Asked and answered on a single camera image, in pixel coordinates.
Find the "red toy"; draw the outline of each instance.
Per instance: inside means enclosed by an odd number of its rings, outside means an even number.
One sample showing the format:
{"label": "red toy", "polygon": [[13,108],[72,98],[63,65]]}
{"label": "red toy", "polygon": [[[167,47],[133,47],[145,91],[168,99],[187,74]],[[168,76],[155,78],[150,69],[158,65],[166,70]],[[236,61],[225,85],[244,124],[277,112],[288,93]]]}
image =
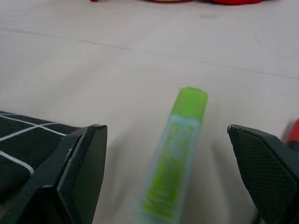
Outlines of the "red toy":
{"label": "red toy", "polygon": [[299,118],[295,122],[286,143],[291,149],[299,152]]}
{"label": "red toy", "polygon": [[262,0],[212,0],[212,1],[224,5],[244,5],[244,4],[260,3]]}

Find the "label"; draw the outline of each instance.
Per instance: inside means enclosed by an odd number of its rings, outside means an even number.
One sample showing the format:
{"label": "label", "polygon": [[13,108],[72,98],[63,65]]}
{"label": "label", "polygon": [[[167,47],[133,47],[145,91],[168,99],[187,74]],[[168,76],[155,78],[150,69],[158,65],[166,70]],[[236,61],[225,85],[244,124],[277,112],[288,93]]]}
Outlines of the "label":
{"label": "label", "polygon": [[149,187],[141,201],[142,209],[166,218],[174,216],[194,129],[190,124],[171,124]]}

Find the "gray surface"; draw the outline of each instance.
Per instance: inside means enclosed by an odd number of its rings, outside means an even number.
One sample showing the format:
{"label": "gray surface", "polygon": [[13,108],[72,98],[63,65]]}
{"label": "gray surface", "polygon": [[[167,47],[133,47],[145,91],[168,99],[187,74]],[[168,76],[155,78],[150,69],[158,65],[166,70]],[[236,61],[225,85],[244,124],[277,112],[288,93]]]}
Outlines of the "gray surface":
{"label": "gray surface", "polygon": [[249,224],[254,206],[226,128],[281,137],[298,117],[298,6],[1,0],[0,108],[108,125],[94,223],[129,224],[178,87],[202,88],[209,101],[183,223]]}

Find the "black fabric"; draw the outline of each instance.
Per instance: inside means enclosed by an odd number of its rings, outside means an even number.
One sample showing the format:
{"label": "black fabric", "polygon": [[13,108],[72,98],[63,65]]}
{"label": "black fabric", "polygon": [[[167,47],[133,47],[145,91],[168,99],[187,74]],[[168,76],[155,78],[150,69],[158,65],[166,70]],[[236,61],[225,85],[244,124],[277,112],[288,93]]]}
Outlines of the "black fabric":
{"label": "black fabric", "polygon": [[60,140],[76,129],[0,112],[0,200],[28,180],[31,169],[39,167],[56,149]]}

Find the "white stripe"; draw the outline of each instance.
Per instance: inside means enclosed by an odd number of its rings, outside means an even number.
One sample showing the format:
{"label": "white stripe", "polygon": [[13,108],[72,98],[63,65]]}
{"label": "white stripe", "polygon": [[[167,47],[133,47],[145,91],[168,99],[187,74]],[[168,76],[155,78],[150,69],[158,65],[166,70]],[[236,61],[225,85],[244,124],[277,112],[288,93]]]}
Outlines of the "white stripe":
{"label": "white stripe", "polygon": [[25,167],[27,170],[29,170],[30,175],[34,174],[34,169],[29,164],[27,164],[27,163],[25,163],[25,162],[23,162],[23,161],[21,161],[17,158],[14,158],[14,157],[10,156],[9,154],[7,154],[5,152],[2,152],[2,151],[0,151],[0,155],[2,155],[3,157],[7,158],[8,160],[10,160],[12,162],[15,162],[15,163]]}
{"label": "white stripe", "polygon": [[[46,124],[42,124],[41,126],[45,126],[45,125],[54,125],[54,124],[56,124],[56,123],[46,123]],[[12,133],[12,134],[9,134],[9,135],[6,135],[6,136],[0,138],[0,141],[4,141],[4,140],[6,140],[6,139],[10,139],[10,138],[12,138],[12,137],[14,137],[14,136],[17,136],[17,135],[19,135],[19,134],[22,134],[22,133],[31,131],[32,129],[36,129],[36,128],[38,128],[38,127],[36,127],[36,126],[32,126],[32,127],[29,127],[29,128],[25,128],[25,129],[23,129],[23,130],[17,131],[17,132],[15,132],[15,133]]]}
{"label": "white stripe", "polygon": [[19,120],[19,119],[14,119],[14,118],[10,118],[10,117],[5,117],[5,116],[3,116],[3,115],[0,115],[0,117],[1,117],[1,118],[6,118],[6,119],[8,119],[8,120],[19,121],[19,122],[21,122],[21,123],[25,123],[25,124],[28,124],[28,125],[33,125],[33,126],[35,126],[35,127],[40,127],[40,128],[45,129],[45,130],[47,130],[47,131],[49,131],[49,132],[53,132],[53,133],[56,133],[56,134],[59,134],[59,135],[62,135],[62,136],[66,136],[66,134],[63,134],[63,133],[61,133],[61,132],[57,132],[57,131],[54,131],[54,130],[52,130],[52,129],[43,127],[42,125],[37,125],[37,124],[30,123],[30,122],[27,122],[27,121],[24,121],[24,120]]}

